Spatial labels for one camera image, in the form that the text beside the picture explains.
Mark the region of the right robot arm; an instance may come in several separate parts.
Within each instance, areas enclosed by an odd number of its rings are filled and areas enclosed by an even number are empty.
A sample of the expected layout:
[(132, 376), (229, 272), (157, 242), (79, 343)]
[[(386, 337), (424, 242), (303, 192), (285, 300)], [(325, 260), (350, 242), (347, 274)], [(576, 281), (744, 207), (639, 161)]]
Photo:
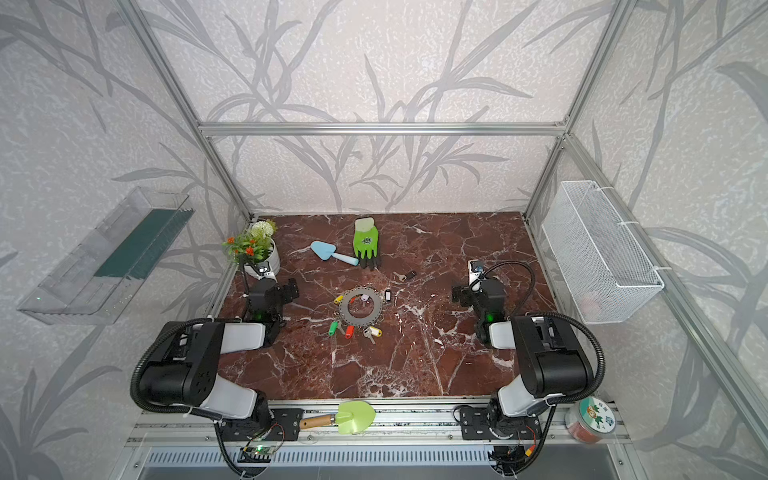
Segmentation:
[[(505, 286), (492, 275), (504, 266), (521, 267), (529, 274), (525, 293), (510, 311)], [(477, 339), (488, 348), (516, 355), (518, 376), (498, 389), (489, 404), (489, 419), (496, 426), (589, 397), (606, 373), (602, 346), (584, 324), (556, 311), (524, 309), (536, 282), (536, 272), (526, 262), (486, 266), (470, 260), (468, 283), (452, 287), (452, 301), (476, 316)]]

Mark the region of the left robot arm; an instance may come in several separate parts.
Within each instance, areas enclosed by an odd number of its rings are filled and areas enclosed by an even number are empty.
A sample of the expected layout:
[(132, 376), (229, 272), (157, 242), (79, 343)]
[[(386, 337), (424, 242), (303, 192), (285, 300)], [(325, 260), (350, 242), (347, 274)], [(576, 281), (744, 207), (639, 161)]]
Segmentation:
[(184, 413), (213, 421), (250, 420), (269, 426), (266, 396), (219, 374), (220, 357), (272, 346), (285, 321), (283, 307), (300, 296), (295, 279), (265, 277), (245, 291), (242, 318), (166, 323), (138, 361), (130, 395), (153, 413)]

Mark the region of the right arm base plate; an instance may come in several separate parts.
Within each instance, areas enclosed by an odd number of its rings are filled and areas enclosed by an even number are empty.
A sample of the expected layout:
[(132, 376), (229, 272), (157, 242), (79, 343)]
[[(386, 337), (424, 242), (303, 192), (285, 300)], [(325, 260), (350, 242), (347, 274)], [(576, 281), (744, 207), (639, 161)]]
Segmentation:
[(459, 406), (454, 417), (461, 429), (463, 440), (511, 440), (536, 442), (541, 436), (537, 417), (509, 417), (490, 405), (484, 407)]

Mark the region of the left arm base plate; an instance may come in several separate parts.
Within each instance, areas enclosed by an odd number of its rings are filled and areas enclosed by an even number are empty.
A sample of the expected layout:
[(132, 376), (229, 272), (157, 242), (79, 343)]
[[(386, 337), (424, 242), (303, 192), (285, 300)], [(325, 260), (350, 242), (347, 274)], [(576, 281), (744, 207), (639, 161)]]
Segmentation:
[(249, 439), (294, 442), (299, 437), (299, 423), (303, 416), (300, 408), (277, 408), (265, 420), (226, 420), (220, 427), (224, 442), (245, 442)]

